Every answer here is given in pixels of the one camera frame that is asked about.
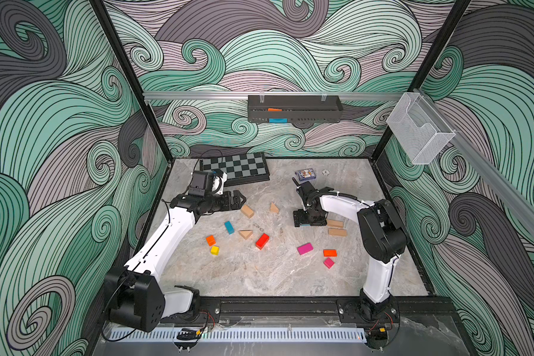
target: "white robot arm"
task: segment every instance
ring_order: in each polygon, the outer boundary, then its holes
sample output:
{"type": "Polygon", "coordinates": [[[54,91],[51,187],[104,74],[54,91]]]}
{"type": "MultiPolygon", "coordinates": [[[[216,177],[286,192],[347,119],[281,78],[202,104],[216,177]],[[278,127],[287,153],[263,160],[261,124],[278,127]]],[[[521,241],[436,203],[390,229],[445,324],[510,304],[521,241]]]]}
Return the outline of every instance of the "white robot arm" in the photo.
{"type": "MultiPolygon", "coordinates": [[[[216,211],[238,210],[245,197],[235,190],[223,192],[227,175],[195,171],[188,194],[170,203],[167,215],[141,250],[124,267],[114,267],[105,276],[105,309],[109,320],[131,328],[152,331],[161,318],[199,311],[199,292],[175,286],[162,293],[159,281],[166,263],[199,217],[216,211]]],[[[360,314],[374,320],[388,305],[390,282],[399,255],[406,247],[401,219],[386,200],[359,201],[332,188],[314,189],[310,182],[298,184],[303,209],[293,212],[295,226],[326,225],[326,214],[337,213],[359,224],[362,242],[370,254],[368,277],[360,291],[360,314]]]]}

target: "wall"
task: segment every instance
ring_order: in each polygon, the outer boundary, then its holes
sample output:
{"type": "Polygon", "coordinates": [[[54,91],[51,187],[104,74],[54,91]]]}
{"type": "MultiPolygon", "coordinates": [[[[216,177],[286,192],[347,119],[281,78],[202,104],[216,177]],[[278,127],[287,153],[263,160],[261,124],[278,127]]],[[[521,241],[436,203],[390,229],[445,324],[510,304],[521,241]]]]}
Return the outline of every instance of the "wall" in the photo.
{"type": "Polygon", "coordinates": [[[83,354],[138,241],[166,162],[115,63],[88,0],[0,0],[0,356],[83,354]]]}
{"type": "MultiPolygon", "coordinates": [[[[144,90],[314,92],[405,91],[453,5],[436,0],[105,3],[144,90]]],[[[224,154],[369,157],[394,103],[346,104],[339,124],[293,126],[249,124],[245,101],[152,102],[171,152],[179,157],[210,148],[224,154]]]]}
{"type": "MultiPolygon", "coordinates": [[[[466,14],[423,89],[534,206],[534,2],[466,14]]],[[[449,145],[411,165],[379,159],[438,295],[481,355],[534,355],[534,237],[449,145]]]]}

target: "magenta block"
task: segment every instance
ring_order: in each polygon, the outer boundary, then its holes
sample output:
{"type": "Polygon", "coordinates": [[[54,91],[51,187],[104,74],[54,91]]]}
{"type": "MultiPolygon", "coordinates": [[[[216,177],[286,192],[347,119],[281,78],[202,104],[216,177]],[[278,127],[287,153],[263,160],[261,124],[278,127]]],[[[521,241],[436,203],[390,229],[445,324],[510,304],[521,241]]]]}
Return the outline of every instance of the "magenta block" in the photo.
{"type": "Polygon", "coordinates": [[[328,268],[334,266],[334,261],[331,260],[330,258],[327,258],[323,263],[324,263],[325,266],[328,267],[328,268]]]}
{"type": "Polygon", "coordinates": [[[304,255],[305,253],[312,251],[312,250],[313,250],[313,245],[311,245],[310,242],[307,244],[304,244],[303,246],[297,247],[297,251],[299,252],[299,255],[304,255]]]}

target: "blue block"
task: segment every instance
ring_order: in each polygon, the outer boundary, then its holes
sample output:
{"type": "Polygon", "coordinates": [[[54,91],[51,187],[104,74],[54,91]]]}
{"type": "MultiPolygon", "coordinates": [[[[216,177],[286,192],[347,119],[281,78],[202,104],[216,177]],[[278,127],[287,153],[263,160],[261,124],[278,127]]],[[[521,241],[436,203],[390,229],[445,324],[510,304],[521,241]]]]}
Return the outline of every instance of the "blue block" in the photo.
{"type": "Polygon", "coordinates": [[[225,225],[225,228],[228,229],[228,233],[229,233],[230,235],[231,235],[232,233],[235,232],[235,230],[233,229],[233,226],[231,225],[230,222],[226,221],[226,222],[224,223],[224,225],[225,225]]]}

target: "white vented strip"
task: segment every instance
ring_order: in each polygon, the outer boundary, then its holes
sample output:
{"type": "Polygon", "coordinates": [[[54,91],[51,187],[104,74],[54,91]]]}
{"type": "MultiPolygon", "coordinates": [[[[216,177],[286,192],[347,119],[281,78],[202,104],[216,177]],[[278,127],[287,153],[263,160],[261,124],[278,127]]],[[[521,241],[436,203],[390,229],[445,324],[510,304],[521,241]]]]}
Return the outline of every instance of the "white vented strip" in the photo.
{"type": "MultiPolygon", "coordinates": [[[[149,333],[135,331],[120,342],[178,341],[181,328],[156,328],[149,333]]],[[[121,338],[131,328],[114,328],[111,339],[121,338]]],[[[358,328],[251,328],[231,327],[204,334],[199,342],[366,342],[363,329],[358,328]]]]}

